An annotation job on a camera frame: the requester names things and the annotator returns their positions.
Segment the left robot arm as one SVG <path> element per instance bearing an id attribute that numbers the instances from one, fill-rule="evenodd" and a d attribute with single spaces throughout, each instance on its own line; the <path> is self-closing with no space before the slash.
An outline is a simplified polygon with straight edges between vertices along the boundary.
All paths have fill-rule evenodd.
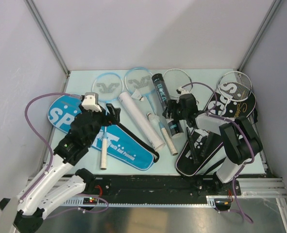
<path id="1" fill-rule="evenodd" d="M 105 108 L 98 104 L 79 107 L 81 113 L 54 149 L 51 161 L 17 196 L 0 201 L 0 233 L 9 232 L 11 227 L 21 233 L 34 233 L 66 200 L 95 190 L 95 176 L 85 168 L 77 170 L 64 185 L 53 188 L 88 153 L 102 127 L 120 123 L 121 109 L 110 103 Z"/>

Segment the white shuttlecock tube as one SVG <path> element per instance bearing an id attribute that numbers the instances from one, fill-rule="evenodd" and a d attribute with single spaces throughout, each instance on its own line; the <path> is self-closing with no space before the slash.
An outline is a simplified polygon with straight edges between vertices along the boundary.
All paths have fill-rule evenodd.
<path id="1" fill-rule="evenodd" d="M 130 94 L 128 92 L 122 92 L 119 95 L 118 99 L 123 105 L 123 107 L 126 109 L 131 119 L 135 122 L 138 128 L 144 133 L 147 140 L 151 144 L 152 148 L 156 152 L 159 152 L 165 146 L 165 142 L 161 139 L 161 137 L 149 123 L 147 118 L 143 115 L 139 107 L 131 98 Z"/>

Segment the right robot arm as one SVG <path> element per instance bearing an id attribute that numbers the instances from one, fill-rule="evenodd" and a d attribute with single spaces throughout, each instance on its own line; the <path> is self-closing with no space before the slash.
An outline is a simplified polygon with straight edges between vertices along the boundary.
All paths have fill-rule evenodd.
<path id="1" fill-rule="evenodd" d="M 210 131 L 221 137 L 226 158 L 216 171 L 217 179 L 212 182 L 213 191 L 219 195 L 229 190 L 229 182 L 263 150 L 258 134 L 245 116 L 228 118 L 208 110 L 200 111 L 192 94 L 183 94 L 178 100 L 169 100 L 163 116 L 185 120 L 191 128 Z"/>

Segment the white shuttlecock blue band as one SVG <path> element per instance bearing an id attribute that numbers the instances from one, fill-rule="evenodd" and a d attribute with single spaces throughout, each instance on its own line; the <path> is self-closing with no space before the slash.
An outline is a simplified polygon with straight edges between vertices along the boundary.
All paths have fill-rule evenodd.
<path id="1" fill-rule="evenodd" d="M 147 113 L 147 119 L 150 123 L 153 123 L 153 124 L 158 124 L 160 122 L 159 116 L 153 113 Z"/>

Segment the black shuttlecock tube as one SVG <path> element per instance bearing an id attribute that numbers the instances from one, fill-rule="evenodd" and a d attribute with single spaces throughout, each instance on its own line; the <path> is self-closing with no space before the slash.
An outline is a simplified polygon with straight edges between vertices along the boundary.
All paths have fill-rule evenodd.
<path id="1" fill-rule="evenodd" d="M 152 82 L 155 87 L 155 90 L 158 94 L 158 98 L 160 100 L 163 112 L 167 107 L 167 103 L 170 100 L 169 91 L 163 79 L 163 75 L 161 73 L 156 73 L 152 76 Z M 183 134 L 183 129 L 179 121 L 175 121 L 168 116 L 165 117 L 167 125 L 169 127 L 169 131 L 171 134 L 171 138 L 178 138 Z"/>

